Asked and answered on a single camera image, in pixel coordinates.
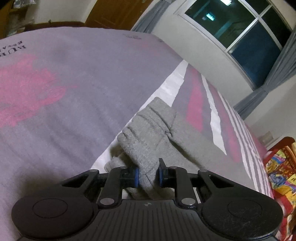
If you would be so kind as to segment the colourful red yellow blanket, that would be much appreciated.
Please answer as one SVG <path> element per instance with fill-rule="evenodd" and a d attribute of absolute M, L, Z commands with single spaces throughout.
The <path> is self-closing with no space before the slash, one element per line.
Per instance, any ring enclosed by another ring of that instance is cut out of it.
<path fill-rule="evenodd" d="M 295 240 L 295 139 L 284 137 L 263 158 L 274 199 L 281 206 L 283 220 L 279 240 Z"/>

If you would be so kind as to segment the grey curtain right of window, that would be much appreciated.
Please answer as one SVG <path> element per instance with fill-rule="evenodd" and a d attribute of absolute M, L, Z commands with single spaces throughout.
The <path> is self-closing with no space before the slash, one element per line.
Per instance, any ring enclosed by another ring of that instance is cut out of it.
<path fill-rule="evenodd" d="M 293 29 L 287 43 L 283 47 L 263 85 L 234 106 L 234 109 L 243 120 L 245 120 L 259 106 L 259 104 L 262 103 L 271 91 L 295 76 L 295 60 L 296 30 Z"/>

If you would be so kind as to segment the grey curtain of window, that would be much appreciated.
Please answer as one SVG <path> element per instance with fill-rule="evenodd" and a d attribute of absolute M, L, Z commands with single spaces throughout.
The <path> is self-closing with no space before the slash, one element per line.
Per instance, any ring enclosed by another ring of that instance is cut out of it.
<path fill-rule="evenodd" d="M 287 43 L 283 47 L 263 85 L 234 106 L 234 109 L 243 120 L 245 120 L 259 106 L 259 104 L 262 103 L 271 91 L 295 76 L 295 60 L 296 30 L 293 29 Z"/>
<path fill-rule="evenodd" d="M 140 20 L 133 26 L 131 31 L 151 34 L 158 21 L 174 0 L 158 1 Z"/>

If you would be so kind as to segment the grey knitted pants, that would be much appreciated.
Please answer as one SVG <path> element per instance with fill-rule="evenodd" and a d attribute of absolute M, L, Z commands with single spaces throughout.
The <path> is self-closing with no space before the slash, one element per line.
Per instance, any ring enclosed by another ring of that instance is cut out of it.
<path fill-rule="evenodd" d="M 171 188 L 157 184 L 159 159 L 167 166 L 177 166 L 189 173 L 199 169 L 222 173 L 227 156 L 200 132 L 195 130 L 174 109 L 156 97 L 138 112 L 117 137 L 122 152 L 106 165 L 106 171 L 116 167 L 139 169 L 139 192 L 127 191 L 136 199 L 169 199 Z"/>

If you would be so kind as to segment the wooden shelf unit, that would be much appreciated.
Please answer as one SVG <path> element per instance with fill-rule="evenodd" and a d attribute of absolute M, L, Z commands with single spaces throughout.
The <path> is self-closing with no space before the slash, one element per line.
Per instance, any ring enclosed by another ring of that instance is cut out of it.
<path fill-rule="evenodd" d="M 21 33 L 35 21 L 38 1 L 1 0 L 1 39 Z"/>

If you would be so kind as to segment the white framed window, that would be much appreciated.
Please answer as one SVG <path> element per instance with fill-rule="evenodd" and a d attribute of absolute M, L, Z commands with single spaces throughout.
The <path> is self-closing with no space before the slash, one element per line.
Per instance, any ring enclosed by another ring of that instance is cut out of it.
<path fill-rule="evenodd" d="M 255 90 L 292 33 L 272 1 L 185 1 L 175 15 L 212 41 Z"/>

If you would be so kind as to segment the grey curtain left of window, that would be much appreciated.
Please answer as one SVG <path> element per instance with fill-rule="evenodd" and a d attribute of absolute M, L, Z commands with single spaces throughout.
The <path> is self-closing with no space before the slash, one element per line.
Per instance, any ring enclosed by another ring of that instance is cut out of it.
<path fill-rule="evenodd" d="M 158 21 L 174 0 L 158 1 L 140 20 L 133 26 L 131 31 L 151 34 Z"/>

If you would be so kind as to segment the brown wooden door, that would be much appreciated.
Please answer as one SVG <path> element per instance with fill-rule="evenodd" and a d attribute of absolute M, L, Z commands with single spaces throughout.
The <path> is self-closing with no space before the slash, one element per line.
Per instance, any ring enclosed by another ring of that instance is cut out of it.
<path fill-rule="evenodd" d="M 100 0 L 91 10 L 85 26 L 131 30 L 152 0 Z"/>

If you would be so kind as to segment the striped purple pink bed sheet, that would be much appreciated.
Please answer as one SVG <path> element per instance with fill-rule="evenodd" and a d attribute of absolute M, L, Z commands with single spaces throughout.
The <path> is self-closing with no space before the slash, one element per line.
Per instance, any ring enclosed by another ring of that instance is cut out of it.
<path fill-rule="evenodd" d="M 211 171 L 272 195 L 266 149 L 221 93 L 163 40 L 96 28 L 47 28 L 1 40 L 1 240 L 17 240 L 14 203 L 90 168 L 154 98 L 194 128 Z"/>

